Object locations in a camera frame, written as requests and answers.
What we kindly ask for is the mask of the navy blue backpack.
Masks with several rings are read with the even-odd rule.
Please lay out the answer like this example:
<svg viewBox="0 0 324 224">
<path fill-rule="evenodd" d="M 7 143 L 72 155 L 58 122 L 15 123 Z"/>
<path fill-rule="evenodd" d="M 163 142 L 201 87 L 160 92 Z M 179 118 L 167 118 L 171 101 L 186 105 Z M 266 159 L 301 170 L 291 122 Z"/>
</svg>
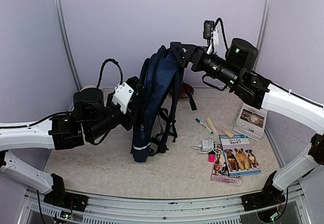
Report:
<svg viewBox="0 0 324 224">
<path fill-rule="evenodd" d="M 140 72 L 143 104 L 133 126 L 131 148 L 135 162 L 144 163 L 148 157 L 165 153 L 168 138 L 177 139 L 178 89 L 184 69 L 165 46 L 144 61 Z"/>
</svg>

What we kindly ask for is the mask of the white grey book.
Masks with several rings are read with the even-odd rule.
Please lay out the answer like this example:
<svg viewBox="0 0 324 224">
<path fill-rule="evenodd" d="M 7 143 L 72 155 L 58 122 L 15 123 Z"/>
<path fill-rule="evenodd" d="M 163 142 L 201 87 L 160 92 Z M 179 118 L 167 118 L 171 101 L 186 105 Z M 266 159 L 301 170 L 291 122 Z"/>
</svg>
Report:
<svg viewBox="0 0 324 224">
<path fill-rule="evenodd" d="M 267 113 L 265 109 L 256 109 L 244 103 L 233 130 L 255 141 L 260 141 L 264 135 Z"/>
</svg>

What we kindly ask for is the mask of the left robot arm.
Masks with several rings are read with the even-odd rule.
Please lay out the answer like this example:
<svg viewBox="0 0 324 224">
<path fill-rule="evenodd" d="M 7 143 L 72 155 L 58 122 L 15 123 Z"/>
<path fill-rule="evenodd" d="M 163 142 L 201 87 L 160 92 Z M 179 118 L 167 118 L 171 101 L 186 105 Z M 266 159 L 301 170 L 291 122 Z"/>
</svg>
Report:
<svg viewBox="0 0 324 224">
<path fill-rule="evenodd" d="M 11 175 L 44 195 L 44 202 L 71 211 L 84 212 L 88 196 L 66 191 L 64 180 L 18 159 L 12 150 L 46 148 L 70 150 L 96 139 L 118 125 L 130 130 L 137 116 L 142 88 L 122 83 L 107 98 L 103 91 L 87 87 L 73 95 L 71 112 L 56 113 L 23 125 L 1 124 L 1 172 Z"/>
</svg>

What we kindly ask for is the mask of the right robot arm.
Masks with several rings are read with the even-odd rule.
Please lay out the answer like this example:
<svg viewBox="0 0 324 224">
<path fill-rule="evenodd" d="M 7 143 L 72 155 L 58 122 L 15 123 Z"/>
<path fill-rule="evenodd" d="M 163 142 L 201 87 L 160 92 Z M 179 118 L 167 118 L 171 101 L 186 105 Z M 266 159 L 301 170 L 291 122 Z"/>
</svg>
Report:
<svg viewBox="0 0 324 224">
<path fill-rule="evenodd" d="M 284 191 L 290 184 L 323 165 L 323 104 L 254 72 L 252 68 L 258 49 L 251 43 L 234 38 L 224 59 L 209 52 L 207 47 L 180 42 L 172 42 L 170 50 L 181 67 L 192 63 L 192 71 L 204 71 L 207 76 L 220 80 L 245 104 L 281 114 L 315 131 L 306 149 L 279 171 L 270 174 L 260 192 L 241 197 L 245 211 L 286 201 Z"/>
</svg>

